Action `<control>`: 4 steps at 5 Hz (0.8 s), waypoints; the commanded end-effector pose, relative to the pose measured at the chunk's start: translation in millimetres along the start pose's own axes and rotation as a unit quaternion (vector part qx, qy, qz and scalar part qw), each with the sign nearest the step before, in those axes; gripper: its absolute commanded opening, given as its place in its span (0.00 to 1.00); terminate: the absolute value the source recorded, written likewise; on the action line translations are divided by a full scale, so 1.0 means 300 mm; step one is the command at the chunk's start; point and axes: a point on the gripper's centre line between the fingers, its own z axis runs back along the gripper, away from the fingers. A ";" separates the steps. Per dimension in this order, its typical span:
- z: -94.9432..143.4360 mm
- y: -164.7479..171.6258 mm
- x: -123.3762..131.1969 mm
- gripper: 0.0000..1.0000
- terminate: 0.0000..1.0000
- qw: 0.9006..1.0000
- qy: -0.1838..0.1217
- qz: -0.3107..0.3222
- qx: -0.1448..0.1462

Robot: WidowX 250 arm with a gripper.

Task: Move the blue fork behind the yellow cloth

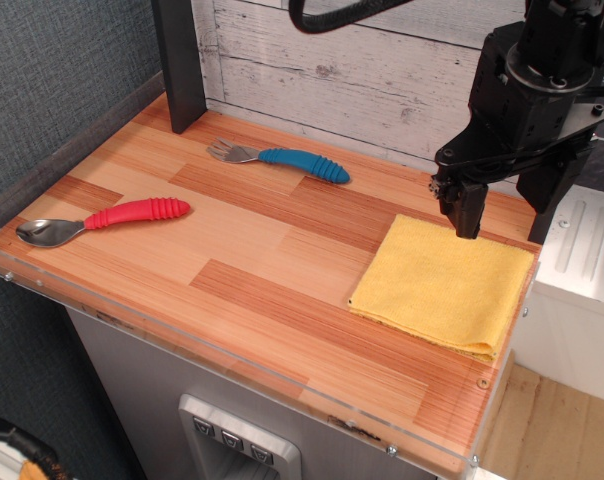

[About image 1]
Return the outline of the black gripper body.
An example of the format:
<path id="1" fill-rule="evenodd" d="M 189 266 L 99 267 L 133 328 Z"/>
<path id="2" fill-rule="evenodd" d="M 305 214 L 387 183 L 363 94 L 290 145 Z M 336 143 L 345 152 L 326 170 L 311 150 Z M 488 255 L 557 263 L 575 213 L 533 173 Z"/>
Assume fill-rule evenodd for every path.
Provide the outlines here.
<path id="1" fill-rule="evenodd" d="M 535 211 L 557 206 L 581 172 L 604 122 L 604 59 L 590 58 L 584 22 L 516 22 L 485 38 L 467 127 L 435 156 L 435 175 L 487 185 L 510 177 Z"/>

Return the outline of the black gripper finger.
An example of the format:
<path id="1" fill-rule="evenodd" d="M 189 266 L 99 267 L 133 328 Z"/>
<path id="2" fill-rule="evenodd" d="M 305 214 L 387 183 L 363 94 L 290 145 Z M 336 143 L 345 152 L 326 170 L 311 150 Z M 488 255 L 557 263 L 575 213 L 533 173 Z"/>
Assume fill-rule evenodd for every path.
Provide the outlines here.
<path id="1" fill-rule="evenodd" d="M 455 227 L 456 235 L 464 239 L 476 239 L 485 208 L 487 185 L 460 182 L 451 203 L 448 218 Z"/>
<path id="2" fill-rule="evenodd" d="M 429 190 L 434 198 L 439 202 L 440 213 L 449 216 L 452 211 L 452 202 L 450 199 L 451 179 L 438 175 L 432 175 L 429 184 Z"/>

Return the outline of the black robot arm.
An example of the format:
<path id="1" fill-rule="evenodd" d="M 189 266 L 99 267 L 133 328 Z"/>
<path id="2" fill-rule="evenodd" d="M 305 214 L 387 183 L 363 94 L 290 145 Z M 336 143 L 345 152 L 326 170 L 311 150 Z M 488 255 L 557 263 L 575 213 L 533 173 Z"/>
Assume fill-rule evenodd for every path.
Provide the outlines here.
<path id="1" fill-rule="evenodd" d="M 604 122 L 604 1 L 529 1 L 485 38 L 467 127 L 435 156 L 431 190 L 459 237 L 480 231 L 488 186 L 515 177 L 545 241 Z"/>

